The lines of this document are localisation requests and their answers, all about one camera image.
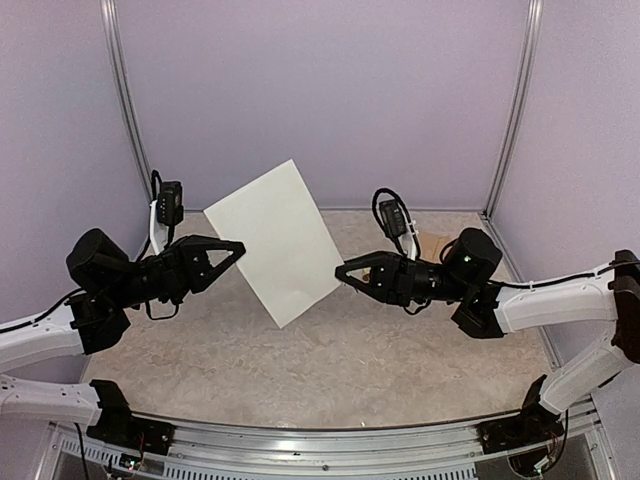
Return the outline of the cream lined letter paper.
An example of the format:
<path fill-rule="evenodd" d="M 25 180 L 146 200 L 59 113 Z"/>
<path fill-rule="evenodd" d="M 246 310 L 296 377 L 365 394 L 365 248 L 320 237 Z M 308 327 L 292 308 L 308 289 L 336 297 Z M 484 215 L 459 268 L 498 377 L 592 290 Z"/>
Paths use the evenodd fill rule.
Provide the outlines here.
<path fill-rule="evenodd" d="M 336 290 L 343 263 L 295 162 L 290 159 L 204 210 L 246 253 L 237 267 L 283 328 Z"/>

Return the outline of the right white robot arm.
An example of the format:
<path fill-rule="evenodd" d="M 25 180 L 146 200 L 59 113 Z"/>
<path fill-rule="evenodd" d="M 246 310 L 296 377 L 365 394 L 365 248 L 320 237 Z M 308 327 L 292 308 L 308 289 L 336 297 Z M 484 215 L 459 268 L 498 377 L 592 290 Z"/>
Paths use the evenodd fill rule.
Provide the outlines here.
<path fill-rule="evenodd" d="M 535 442 L 576 400 L 639 362 L 639 260 L 619 250 L 607 264 L 546 281 L 508 284 L 492 275 L 502 253 L 480 229 L 466 228 L 437 263 L 376 251 L 346 261 L 338 280 L 387 305 L 455 304 L 454 323 L 475 339 L 534 327 L 605 321 L 607 329 L 559 370 L 531 386 L 511 433 Z"/>

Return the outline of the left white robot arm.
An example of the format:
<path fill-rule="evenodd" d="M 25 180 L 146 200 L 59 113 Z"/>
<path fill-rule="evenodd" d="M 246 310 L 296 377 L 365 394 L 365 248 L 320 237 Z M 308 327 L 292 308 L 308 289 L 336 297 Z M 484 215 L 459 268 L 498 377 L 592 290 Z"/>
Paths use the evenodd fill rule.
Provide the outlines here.
<path fill-rule="evenodd" d="M 1 326 L 1 413 L 7 417 L 100 424 L 121 445 L 140 424 L 110 381 L 58 384 L 19 379 L 15 369 L 115 346 L 129 328 L 127 310 L 152 301 L 179 307 L 207 290 L 246 252 L 239 241 L 189 235 L 133 261 L 102 230 L 82 235 L 66 259 L 76 290 L 42 313 Z"/>

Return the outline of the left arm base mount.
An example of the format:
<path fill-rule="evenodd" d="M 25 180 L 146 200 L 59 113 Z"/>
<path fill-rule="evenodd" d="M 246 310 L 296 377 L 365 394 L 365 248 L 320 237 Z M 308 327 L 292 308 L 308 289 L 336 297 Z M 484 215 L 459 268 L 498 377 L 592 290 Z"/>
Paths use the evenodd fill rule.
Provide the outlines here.
<path fill-rule="evenodd" d="M 89 385 L 98 396 L 100 416 L 86 433 L 105 443 L 166 456 L 175 427 L 168 422 L 142 418 L 133 414 L 118 385 L 110 380 L 92 380 Z"/>

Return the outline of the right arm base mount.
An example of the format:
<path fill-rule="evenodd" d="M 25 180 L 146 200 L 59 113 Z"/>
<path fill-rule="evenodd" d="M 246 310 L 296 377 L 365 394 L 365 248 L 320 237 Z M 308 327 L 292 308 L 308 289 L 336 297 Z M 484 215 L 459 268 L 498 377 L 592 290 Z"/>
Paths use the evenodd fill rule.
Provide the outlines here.
<path fill-rule="evenodd" d="M 517 414 L 477 425 L 484 454 L 517 449 L 565 434 L 560 414 L 552 413 L 540 403 L 546 378 L 546 375 L 542 375 L 531 384 Z"/>

